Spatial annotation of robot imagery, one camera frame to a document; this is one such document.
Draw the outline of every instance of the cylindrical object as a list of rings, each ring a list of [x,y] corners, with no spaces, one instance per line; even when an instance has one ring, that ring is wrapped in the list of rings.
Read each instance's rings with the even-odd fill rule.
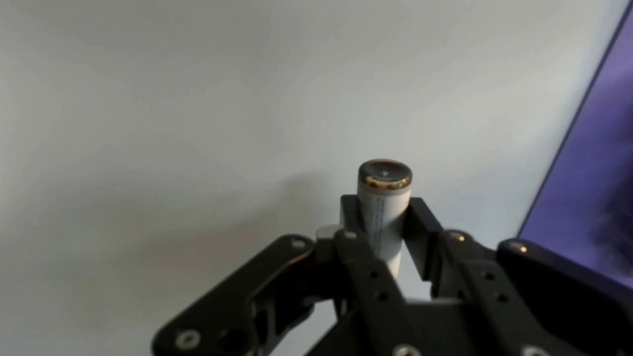
[[[412,198],[412,179],[412,169],[396,161],[369,161],[359,169],[365,232],[394,278],[400,272],[402,224]]]

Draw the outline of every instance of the purple surface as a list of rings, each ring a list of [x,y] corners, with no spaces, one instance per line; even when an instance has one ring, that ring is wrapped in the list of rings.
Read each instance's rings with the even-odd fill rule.
[[[632,9],[521,236],[633,287]]]

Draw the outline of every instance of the white background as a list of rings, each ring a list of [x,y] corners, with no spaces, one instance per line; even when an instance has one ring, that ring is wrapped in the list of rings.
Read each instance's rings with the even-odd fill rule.
[[[149,355],[266,244],[335,224],[367,159],[515,236],[624,7],[0,0],[0,355]]]

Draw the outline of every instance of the metal cylinder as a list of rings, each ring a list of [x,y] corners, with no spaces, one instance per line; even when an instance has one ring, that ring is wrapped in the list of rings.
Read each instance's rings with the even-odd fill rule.
[[[412,198],[410,167],[396,161],[369,161],[359,169],[359,200],[365,232],[377,258],[394,278],[400,272],[402,224]]]

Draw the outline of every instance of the white wall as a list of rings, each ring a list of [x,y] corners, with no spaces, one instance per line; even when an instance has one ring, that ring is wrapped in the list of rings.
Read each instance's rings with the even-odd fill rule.
[[[375,157],[446,226],[517,234],[624,7],[0,0],[0,355],[147,355]]]

